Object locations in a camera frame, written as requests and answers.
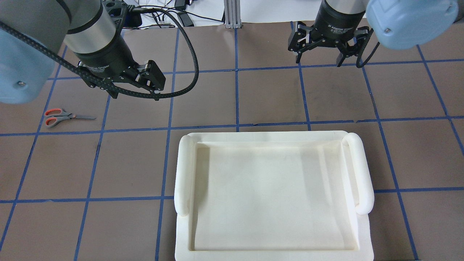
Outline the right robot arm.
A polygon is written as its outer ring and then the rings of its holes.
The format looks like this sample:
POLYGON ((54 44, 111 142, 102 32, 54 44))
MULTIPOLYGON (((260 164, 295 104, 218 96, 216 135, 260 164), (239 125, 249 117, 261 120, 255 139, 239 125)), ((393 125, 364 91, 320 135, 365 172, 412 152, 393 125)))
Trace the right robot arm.
POLYGON ((404 50, 428 43, 462 18, 462 0, 323 0, 313 25, 295 23, 288 50, 298 64, 307 51, 334 48, 337 67, 355 56, 362 68, 378 46, 404 50))

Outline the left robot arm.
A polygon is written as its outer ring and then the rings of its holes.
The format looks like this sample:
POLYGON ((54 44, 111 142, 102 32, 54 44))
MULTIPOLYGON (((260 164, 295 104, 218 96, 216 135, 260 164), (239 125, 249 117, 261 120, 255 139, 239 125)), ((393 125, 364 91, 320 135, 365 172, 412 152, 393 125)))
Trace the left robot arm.
MULTIPOLYGON (((134 5, 123 0, 2 0, 1 24, 57 54, 66 44, 78 68, 107 83, 127 83, 158 94, 165 76, 154 61, 138 64, 121 36, 141 25, 134 5)), ((1 102, 36 99, 55 61, 1 29, 1 102)))

